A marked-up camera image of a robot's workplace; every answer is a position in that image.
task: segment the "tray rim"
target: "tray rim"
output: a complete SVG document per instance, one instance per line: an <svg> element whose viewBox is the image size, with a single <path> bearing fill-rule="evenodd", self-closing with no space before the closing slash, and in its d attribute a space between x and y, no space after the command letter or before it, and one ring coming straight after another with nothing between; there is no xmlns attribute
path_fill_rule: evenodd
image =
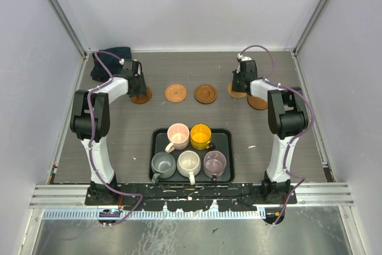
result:
<svg viewBox="0 0 382 255"><path fill-rule="evenodd" d="M151 183L151 178L150 178L150 172L151 172L151 160L152 160L152 157L153 157L153 144L154 144L154 140L155 140L155 135L158 133L158 131L160 130L168 130L169 128L157 128L156 130L153 131L152 133L152 137L151 137L151 147L150 147L150 159L149 159L149 173L148 173L148 178L149 178L149 181L150 181L150 184ZM232 175L230 177L230 180L227 181L227 182L219 182L219 184L228 184L228 183L232 183L234 180L235 180L235 157L233 155L233 139L232 139L232 133L226 129L226 128L211 128L211 131L212 133L214 133L214 130L222 130L224 131L230 138L230 145L228 145L228 153L230 153L232 155ZM200 183L202 185L213 185L212 183ZM157 185L189 185L189 183L186 183L186 182L160 182L160 183L157 183Z"/></svg>

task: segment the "dark brown coaster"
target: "dark brown coaster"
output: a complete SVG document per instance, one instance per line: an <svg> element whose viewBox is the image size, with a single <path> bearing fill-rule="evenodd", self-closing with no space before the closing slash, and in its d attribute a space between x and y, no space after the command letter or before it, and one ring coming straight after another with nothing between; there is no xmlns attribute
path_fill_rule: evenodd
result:
<svg viewBox="0 0 382 255"><path fill-rule="evenodd" d="M187 96L187 90L183 85L173 84L167 87L165 97L172 103L179 103Z"/></svg>
<svg viewBox="0 0 382 255"><path fill-rule="evenodd" d="M152 96L153 96L153 91L150 89L150 87L147 87L147 94L146 95L142 95L142 96L138 96L138 97L131 97L130 100L134 104L141 105L141 104L147 103L151 99Z"/></svg>
<svg viewBox="0 0 382 255"><path fill-rule="evenodd" d="M229 83L227 91L234 98L244 98L247 95L247 93L240 93L240 92L232 91L232 83Z"/></svg>
<svg viewBox="0 0 382 255"><path fill-rule="evenodd" d="M211 104L217 98L217 91L211 85L200 85L195 89L194 92L195 99L201 104Z"/></svg>
<svg viewBox="0 0 382 255"><path fill-rule="evenodd" d="M268 102L259 97L248 96L248 104L256 110L268 109Z"/></svg>

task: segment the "floor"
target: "floor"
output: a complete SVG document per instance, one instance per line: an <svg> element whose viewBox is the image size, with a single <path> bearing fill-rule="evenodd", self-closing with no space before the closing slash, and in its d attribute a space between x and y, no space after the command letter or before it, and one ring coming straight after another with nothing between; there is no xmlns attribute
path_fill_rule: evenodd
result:
<svg viewBox="0 0 382 255"><path fill-rule="evenodd" d="M110 161L118 182L149 182L149 160L152 133L157 128L181 122L189 127L205 123L226 128L233 136L236 177L234 182L260 182L268 167L272 151L272 134L267 124L267 111L251 108L246 99L234 99L227 92L232 71L237 67L236 54L218 53L137 53L146 84L153 90L150 102L135 105L128 96L120 97L110 106L111 127L108 135ZM276 69L270 80L283 85L299 85L294 62L289 52L272 53ZM271 68L269 56L263 52L247 53L257 62L259 76ZM81 88L98 83L90 77L93 60L85 68ZM179 83L187 88L181 103L165 99L167 86ZM210 105L198 103L194 89L211 84L218 91ZM308 182L326 182L313 133L309 131L297 143L291 169L307 177ZM90 167L85 150L70 130L67 133L56 183L88 183Z"/></svg>
<svg viewBox="0 0 382 255"><path fill-rule="evenodd" d="M290 207L275 228L261 219L127 220L113 228L102 228L93 220L43 220L33 254L350 255L352 251L338 207Z"/></svg>

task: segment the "dark blue cloth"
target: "dark blue cloth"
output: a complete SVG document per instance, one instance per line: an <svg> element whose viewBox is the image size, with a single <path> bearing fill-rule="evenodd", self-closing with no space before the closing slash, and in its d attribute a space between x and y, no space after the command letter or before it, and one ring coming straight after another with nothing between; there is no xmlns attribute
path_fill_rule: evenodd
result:
<svg viewBox="0 0 382 255"><path fill-rule="evenodd" d="M131 59L131 50L130 47L115 47L110 49L105 49L104 51L113 53L117 55L119 58L123 59ZM122 66L119 63L119 60L113 56L103 54L103 53L97 53L100 60L105 64L105 66L110 70L112 75L118 74ZM94 60L94 67L93 70L90 73L90 76L93 80L96 80L98 82L106 82L109 79L109 75L103 69L101 64L97 61L96 56L93 53L93 60Z"/></svg>

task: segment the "gray wood tabletop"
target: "gray wood tabletop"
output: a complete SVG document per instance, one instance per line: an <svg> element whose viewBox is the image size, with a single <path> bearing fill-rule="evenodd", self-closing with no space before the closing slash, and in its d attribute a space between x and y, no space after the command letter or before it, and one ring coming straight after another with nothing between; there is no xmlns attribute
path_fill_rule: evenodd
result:
<svg viewBox="0 0 382 255"><path fill-rule="evenodd" d="M152 99L136 105L128 96L110 105L111 127L107 136L110 161L118 182L149 182L149 161L152 133L181 122L188 127L205 123L212 128L226 128L232 133L235 158L235 182L260 182L268 167L272 152L272 134L267 123L267 111L251 108L246 98L234 99L227 92L232 71L237 67L233 52L209 53L135 53L142 62L146 84L152 89ZM298 86L294 62L289 52L272 53L276 69L270 80L283 85ZM246 56L257 62L259 76L271 69L264 52L249 52ZM95 87L90 77L90 59L81 83L82 89ZM179 83L187 88L181 103L170 103L164 96L167 86ZM210 105L198 103L193 92L198 85L210 84L218 91ZM297 143L291 169L307 177L309 182L326 182L312 131ZM70 130L64 142L55 177L56 183L88 183L90 166L80 141Z"/></svg>

